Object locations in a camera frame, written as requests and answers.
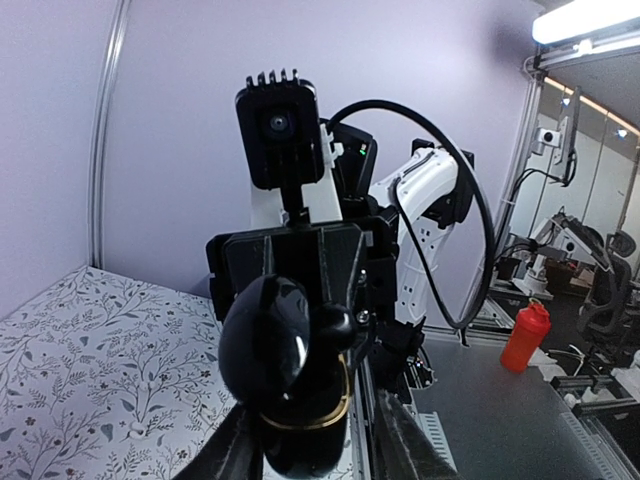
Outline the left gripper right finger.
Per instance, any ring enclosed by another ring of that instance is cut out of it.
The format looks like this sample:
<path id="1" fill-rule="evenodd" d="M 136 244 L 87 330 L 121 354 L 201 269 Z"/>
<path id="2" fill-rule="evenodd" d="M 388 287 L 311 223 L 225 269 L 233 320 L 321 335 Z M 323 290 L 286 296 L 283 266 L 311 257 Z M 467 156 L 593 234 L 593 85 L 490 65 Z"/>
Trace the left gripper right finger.
<path id="1" fill-rule="evenodd" d="M 376 390 L 376 462 L 382 479 L 457 479 L 414 417 L 392 393 Z"/>

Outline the black charging case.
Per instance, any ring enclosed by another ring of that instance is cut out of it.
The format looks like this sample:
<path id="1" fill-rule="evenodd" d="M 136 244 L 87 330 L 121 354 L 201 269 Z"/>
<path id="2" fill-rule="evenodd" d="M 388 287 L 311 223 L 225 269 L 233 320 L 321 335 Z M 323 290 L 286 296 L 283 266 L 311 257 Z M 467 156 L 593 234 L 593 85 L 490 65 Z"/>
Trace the black charging case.
<path id="1" fill-rule="evenodd" d="M 219 369 L 279 475 L 322 478 L 339 463 L 352 388 L 345 353 L 355 339 L 349 308 L 312 305 L 305 288 L 284 276 L 261 276 L 234 300 Z"/>

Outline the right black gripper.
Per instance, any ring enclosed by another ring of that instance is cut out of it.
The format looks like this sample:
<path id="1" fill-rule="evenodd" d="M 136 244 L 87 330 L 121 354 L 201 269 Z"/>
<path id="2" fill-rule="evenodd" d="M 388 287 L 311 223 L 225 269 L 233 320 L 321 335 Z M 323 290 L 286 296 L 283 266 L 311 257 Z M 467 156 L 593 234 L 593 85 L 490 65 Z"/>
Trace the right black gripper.
<path id="1" fill-rule="evenodd" d="M 277 274 L 304 287 L 309 306 L 348 308 L 357 317 L 352 360 L 364 359 L 381 323 L 395 319 L 397 219 L 352 219 L 219 234 L 206 244 L 209 291 L 224 321 L 256 278 Z"/>

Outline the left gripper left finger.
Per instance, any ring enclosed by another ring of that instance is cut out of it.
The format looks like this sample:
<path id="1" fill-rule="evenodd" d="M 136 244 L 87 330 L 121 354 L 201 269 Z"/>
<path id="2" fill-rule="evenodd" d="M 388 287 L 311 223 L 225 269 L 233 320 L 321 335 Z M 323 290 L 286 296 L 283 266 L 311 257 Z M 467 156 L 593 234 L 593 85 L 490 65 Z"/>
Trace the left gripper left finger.
<path id="1" fill-rule="evenodd" d="M 263 453 L 253 415 L 236 404 L 175 480 L 261 479 Z"/>

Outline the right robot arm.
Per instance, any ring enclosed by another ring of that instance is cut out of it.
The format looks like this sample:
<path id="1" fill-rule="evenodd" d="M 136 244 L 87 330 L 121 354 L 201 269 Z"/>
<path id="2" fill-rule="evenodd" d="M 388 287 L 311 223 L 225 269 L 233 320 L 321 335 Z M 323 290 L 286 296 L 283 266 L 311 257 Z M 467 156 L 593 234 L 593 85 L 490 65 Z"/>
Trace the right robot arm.
<path id="1" fill-rule="evenodd" d="M 396 175 L 372 194 L 339 194 L 332 173 L 341 149 L 333 131 L 350 115 L 380 109 L 430 133 Z M 369 361 L 377 386 L 392 389 L 420 337 L 396 347 L 397 255 L 414 223 L 440 229 L 461 222 L 476 202 L 492 256 L 495 235 L 472 155 L 419 113 L 386 100 L 349 105 L 314 119 L 301 140 L 266 146 L 257 122 L 240 116 L 248 138 L 252 229 L 220 234 L 206 246 L 214 311 L 225 336 L 220 367 L 227 388 L 283 397 L 326 378 L 341 353 Z"/>

